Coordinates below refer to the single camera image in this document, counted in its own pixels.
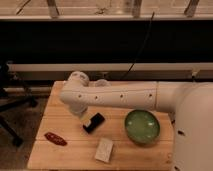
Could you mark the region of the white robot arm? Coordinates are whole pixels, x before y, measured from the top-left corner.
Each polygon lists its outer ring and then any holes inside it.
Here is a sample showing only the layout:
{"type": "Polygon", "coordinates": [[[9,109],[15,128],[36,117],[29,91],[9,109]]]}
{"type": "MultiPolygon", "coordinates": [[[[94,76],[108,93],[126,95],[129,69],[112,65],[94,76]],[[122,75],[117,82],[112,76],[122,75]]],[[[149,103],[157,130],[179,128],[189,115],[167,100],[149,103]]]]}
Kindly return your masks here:
{"type": "Polygon", "coordinates": [[[89,106],[154,110],[175,115],[171,171],[213,171],[213,82],[145,81],[91,86],[71,73],[61,101],[77,116],[89,106]]]}

